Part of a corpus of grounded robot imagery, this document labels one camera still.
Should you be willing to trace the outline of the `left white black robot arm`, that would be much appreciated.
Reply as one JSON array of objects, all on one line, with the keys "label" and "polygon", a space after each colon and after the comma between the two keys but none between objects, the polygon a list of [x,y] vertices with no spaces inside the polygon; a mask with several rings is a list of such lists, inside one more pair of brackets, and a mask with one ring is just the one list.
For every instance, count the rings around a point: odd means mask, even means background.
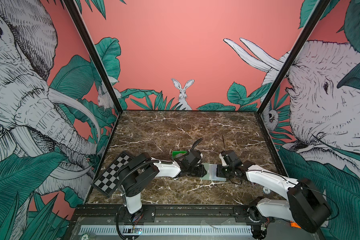
[{"label": "left white black robot arm", "polygon": [[148,153],[142,153],[118,170],[117,189],[123,197],[123,205],[129,214],[141,211],[141,192],[159,177],[203,177],[206,170],[202,165],[203,154],[199,150],[189,150],[173,160],[158,160]]}]

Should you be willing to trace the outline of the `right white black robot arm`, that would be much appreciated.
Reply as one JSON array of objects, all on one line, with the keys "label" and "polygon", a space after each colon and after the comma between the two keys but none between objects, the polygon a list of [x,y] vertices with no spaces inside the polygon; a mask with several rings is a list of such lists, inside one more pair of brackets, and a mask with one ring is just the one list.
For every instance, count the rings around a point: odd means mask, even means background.
[{"label": "right white black robot arm", "polygon": [[254,223],[255,238],[262,238],[271,219],[295,222],[306,232],[315,233],[330,218],[332,209],[311,180],[284,177],[251,161],[242,162],[233,150],[221,152],[219,158],[219,176],[258,184],[283,197],[258,197],[248,205],[245,217]]}]

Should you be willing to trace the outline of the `green plastic card tray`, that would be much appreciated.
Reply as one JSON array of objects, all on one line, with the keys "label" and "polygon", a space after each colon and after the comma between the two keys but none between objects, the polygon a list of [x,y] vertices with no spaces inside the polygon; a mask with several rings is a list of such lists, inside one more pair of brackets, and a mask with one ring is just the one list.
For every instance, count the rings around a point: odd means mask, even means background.
[{"label": "green plastic card tray", "polygon": [[188,153],[188,151],[173,151],[172,152],[172,158],[176,159],[176,158],[178,158],[180,156],[185,155],[186,153]]}]

